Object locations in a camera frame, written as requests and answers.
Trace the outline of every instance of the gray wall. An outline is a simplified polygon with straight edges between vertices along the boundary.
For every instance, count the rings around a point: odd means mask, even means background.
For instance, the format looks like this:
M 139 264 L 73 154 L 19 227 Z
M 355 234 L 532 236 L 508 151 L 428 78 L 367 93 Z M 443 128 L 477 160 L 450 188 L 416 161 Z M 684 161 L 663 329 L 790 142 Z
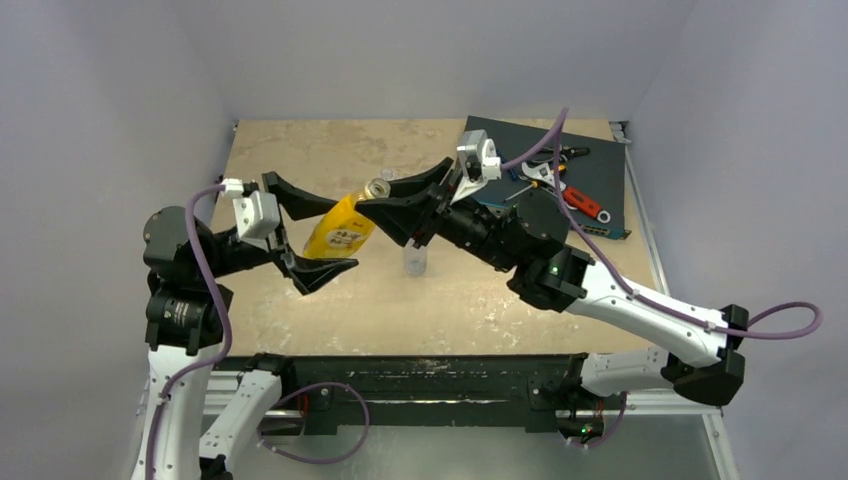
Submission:
M 166 0 L 4 1 L 0 45 L 0 476 L 119 478 L 141 229 L 213 181 L 229 119 Z
M 624 119 L 695 0 L 174 4 L 239 118 Z
M 700 0 L 633 116 L 672 292 L 754 312 L 809 299 L 826 314 L 813 337 L 742 346 L 726 422 L 744 479 L 848 478 L 846 20 L 841 0 Z

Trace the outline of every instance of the red tool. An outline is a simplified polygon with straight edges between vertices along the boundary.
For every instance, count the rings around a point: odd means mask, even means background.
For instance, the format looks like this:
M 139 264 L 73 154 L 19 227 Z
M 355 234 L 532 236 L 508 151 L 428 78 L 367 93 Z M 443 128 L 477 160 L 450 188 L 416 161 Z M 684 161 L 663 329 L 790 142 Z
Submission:
M 583 212 L 588 217 L 594 218 L 601 223 L 609 223 L 609 212 L 602 209 L 598 202 L 592 200 L 580 190 L 570 185 L 566 186 L 562 192 L 562 198 L 565 199 L 566 203 L 577 207 L 577 210 Z

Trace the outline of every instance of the red handle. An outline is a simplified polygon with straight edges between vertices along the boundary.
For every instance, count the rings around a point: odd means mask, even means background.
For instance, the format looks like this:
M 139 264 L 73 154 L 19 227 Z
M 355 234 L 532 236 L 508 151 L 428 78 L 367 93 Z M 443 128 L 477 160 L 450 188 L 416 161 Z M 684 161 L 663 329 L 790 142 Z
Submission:
M 598 205 L 598 202 L 587 197 L 583 192 L 572 186 L 565 188 L 565 191 L 562 192 L 562 198 L 591 218 L 597 218 L 598 212 L 601 211 L 601 206 Z

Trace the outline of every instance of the wooden table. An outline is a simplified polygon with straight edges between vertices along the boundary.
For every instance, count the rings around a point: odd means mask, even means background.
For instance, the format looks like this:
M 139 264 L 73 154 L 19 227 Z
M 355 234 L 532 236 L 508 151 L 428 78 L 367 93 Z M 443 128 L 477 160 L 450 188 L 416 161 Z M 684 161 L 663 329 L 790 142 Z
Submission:
M 545 128 L 552 123 L 510 121 Z M 298 187 L 338 199 L 384 168 L 408 176 L 453 157 L 463 125 L 458 119 L 242 121 L 225 176 L 258 180 L 275 170 Z M 564 130 L 612 140 L 606 120 L 568 120 Z M 624 241 L 597 243 L 625 276 L 654 285 L 632 191 L 625 199 L 633 233 Z M 233 218 L 230 202 L 218 202 L 212 227 L 228 228 Z M 292 244 L 300 248 L 318 220 L 295 223 L 284 216 Z M 567 243 L 588 250 L 577 235 Z M 377 230 L 357 253 L 358 267 L 306 297 L 271 265 L 220 279 L 235 292 L 231 354 L 528 354 L 648 345 L 596 320 L 527 306 L 506 288 L 510 275 L 438 237 L 422 277 L 407 276 L 401 252 Z

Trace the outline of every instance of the bottle label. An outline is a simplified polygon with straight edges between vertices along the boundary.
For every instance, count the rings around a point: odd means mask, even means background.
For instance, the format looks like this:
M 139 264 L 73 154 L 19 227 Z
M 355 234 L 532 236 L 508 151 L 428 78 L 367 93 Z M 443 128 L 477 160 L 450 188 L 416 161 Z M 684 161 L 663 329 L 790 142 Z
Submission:
M 327 233 L 327 245 L 332 248 L 349 248 L 363 236 L 353 230 L 330 230 Z

